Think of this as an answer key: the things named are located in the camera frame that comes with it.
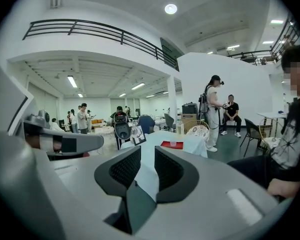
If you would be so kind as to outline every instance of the sneaker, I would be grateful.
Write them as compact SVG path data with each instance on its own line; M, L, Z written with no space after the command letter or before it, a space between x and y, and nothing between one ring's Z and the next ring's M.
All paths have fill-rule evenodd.
M216 147L206 147L206 150L211 151L211 152L217 152L218 149Z

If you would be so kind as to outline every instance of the black mesh grille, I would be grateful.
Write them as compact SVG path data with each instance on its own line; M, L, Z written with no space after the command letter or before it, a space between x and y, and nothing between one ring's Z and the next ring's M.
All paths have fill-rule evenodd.
M120 162L115 163L109 169L110 176L127 189L132 184L141 166L141 149Z
M184 168L161 152L155 153L154 168L159 176L159 191L177 183L184 175Z

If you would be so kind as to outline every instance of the recessed ceiling light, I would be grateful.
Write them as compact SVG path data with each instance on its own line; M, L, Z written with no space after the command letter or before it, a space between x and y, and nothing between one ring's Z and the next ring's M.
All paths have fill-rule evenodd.
M177 11L177 7L176 7L175 4L170 3L170 4L165 6L164 10L167 14L175 14L176 11Z
M229 46L227 49L237 48L239 46L240 46L240 44L237 44L237 45L234 45L234 46Z
M144 86L144 85L145 85L145 83L142 82L142 83L138 84L137 86L131 88L131 90L135 90L135 89L137 89L137 88L139 88L139 87L141 87L141 86Z
M74 79L74 77L72 75L68 75L68 80L70 81L71 85L74 87L74 88L78 88L77 87L77 84L76 84L76 81Z
M273 19L273 20L271 20L271 23L272 24L282 24L282 23L284 23L284 21L283 20L279 20L279 19Z

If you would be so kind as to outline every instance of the red object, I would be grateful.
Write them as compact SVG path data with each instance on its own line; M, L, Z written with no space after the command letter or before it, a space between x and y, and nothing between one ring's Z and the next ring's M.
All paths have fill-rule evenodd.
M176 149L176 150L182 150L184 148L184 143L177 142L175 146L171 146L170 141L163 141L160 146L171 148L171 149Z

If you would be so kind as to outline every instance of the black metal railing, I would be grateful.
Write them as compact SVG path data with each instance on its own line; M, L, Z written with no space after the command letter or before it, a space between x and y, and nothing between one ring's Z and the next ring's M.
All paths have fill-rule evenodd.
M251 63L253 65L275 64L282 58L284 51L297 42L300 37L300 29L294 18L290 15L282 31L274 43L270 46L270 50L257 50L249 52L241 52L238 54L229 55L228 57L240 59L241 61Z
M91 35L139 49L179 71L177 59L143 38L111 25L82 19L45 19L30 23L22 40L44 34Z

